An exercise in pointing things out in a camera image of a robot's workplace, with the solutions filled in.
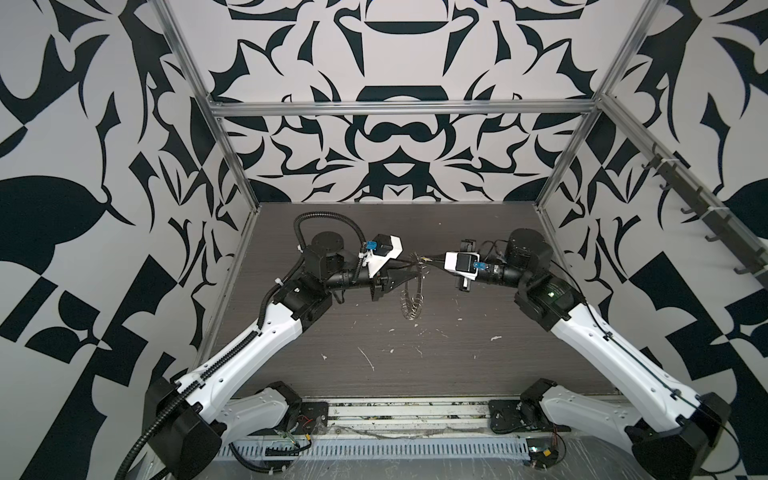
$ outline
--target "table surface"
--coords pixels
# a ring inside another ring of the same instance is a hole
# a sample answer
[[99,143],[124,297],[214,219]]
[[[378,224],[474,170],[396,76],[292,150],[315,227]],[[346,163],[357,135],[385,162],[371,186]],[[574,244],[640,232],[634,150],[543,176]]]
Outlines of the table surface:
[[[293,219],[313,210],[351,217],[367,238],[400,237],[401,257],[456,251],[465,238],[506,239],[515,228],[542,231],[530,204],[263,204],[212,353],[256,319],[264,293],[298,258]],[[340,222],[312,219],[302,228],[307,243],[333,230],[347,250],[357,244]],[[343,305],[334,302],[238,396],[278,380],[302,397],[516,395],[539,378],[584,394],[615,392],[587,360],[520,312],[515,290],[475,283],[459,292],[455,279],[436,268],[424,277],[418,319],[400,313],[399,289],[378,302],[367,289],[349,290]]]

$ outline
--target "ventilated cable trough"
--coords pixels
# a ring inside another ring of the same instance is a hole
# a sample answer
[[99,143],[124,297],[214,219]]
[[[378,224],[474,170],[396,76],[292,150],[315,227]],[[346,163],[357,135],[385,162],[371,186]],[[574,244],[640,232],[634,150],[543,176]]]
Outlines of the ventilated cable trough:
[[[291,449],[283,441],[280,447]],[[236,442],[240,454],[254,461],[295,460],[296,456],[265,457],[264,449],[279,448],[273,439],[244,439]],[[528,460],[528,444],[519,437],[498,439],[313,439],[311,449],[301,452],[304,460],[416,460],[440,458],[506,458]],[[225,446],[215,460],[234,460]]]

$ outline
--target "black and white patterned wall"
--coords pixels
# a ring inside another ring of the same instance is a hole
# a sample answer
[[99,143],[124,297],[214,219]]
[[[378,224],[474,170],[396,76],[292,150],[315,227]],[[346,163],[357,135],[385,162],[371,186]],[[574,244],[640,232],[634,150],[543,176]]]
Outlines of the black and white patterned wall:
[[[768,237],[768,5],[670,0],[618,98],[758,236]],[[588,299],[637,348],[733,408],[742,462],[720,480],[768,475],[768,292],[603,116],[547,205]],[[724,435],[704,465],[737,460]]]
[[[590,98],[640,0],[173,0],[215,101]],[[576,114],[229,118],[261,201],[536,199]]]
[[171,4],[214,100],[364,101],[403,85],[432,100],[464,98],[472,85],[490,98],[589,96],[642,2]]
[[578,114],[228,118],[261,201],[533,201]]
[[0,7],[3,478],[111,478],[249,208],[144,0]]

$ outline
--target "paint splatter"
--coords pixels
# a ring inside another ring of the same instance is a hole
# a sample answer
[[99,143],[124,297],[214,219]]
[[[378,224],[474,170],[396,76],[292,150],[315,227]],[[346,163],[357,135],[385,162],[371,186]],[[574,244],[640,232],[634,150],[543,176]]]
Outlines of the paint splatter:
[[375,369],[375,368],[373,368],[373,364],[371,363],[371,361],[370,361],[370,359],[368,358],[368,356],[366,355],[366,353],[365,353],[365,352],[363,352],[363,350],[362,350],[360,347],[357,347],[357,349],[360,351],[360,353],[362,353],[362,356],[364,356],[364,357],[366,358],[366,360],[368,360],[368,365],[371,365],[371,370],[373,370],[373,371],[375,372],[375,371],[376,371],[376,369]]

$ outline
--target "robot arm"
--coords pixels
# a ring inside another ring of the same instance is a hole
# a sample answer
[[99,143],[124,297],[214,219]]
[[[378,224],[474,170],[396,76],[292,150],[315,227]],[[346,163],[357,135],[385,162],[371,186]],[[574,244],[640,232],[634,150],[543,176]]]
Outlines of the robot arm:
[[457,276],[462,291],[472,281],[517,288],[521,311],[576,349],[632,404],[617,409],[543,379],[521,396],[529,407],[551,423],[628,450],[659,480],[696,475],[720,438],[730,406],[714,393],[699,396],[651,362],[581,291],[549,272],[551,257],[541,234],[520,229],[510,235],[505,254],[481,261],[474,240],[463,240],[459,252],[445,254],[442,268]]
[[[315,217],[350,225],[360,241],[359,253],[344,250],[343,239],[335,232],[319,233],[306,245],[300,224]],[[300,402],[287,386],[273,384],[237,401],[230,401],[232,396],[272,355],[330,308],[336,291],[367,286],[376,301],[418,275],[402,270],[408,264],[396,259],[402,252],[398,237],[378,235],[374,241],[366,241],[357,225],[343,215],[302,214],[295,220],[294,230],[301,258],[284,278],[276,279],[277,285],[264,297],[257,319],[173,385],[160,378],[149,387],[144,400],[144,434],[118,469],[116,480],[125,478],[146,443],[177,480],[188,480],[210,463],[223,441],[232,442],[283,423],[287,430],[291,405]]]

